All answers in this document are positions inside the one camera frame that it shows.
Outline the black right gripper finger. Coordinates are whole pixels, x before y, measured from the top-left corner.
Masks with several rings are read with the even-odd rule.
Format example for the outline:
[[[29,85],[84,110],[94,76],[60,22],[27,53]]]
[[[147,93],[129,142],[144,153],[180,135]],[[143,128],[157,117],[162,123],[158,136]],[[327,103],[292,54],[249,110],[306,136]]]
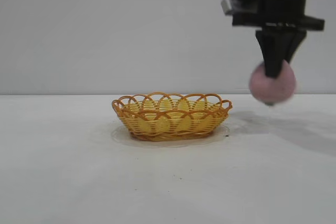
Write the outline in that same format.
[[[256,39],[264,59],[265,75],[278,78],[287,53],[288,34],[280,31],[257,30]]]
[[[300,47],[302,42],[305,40],[307,32],[303,30],[290,32],[288,34],[288,46],[285,54],[285,61],[291,63],[297,49]]]

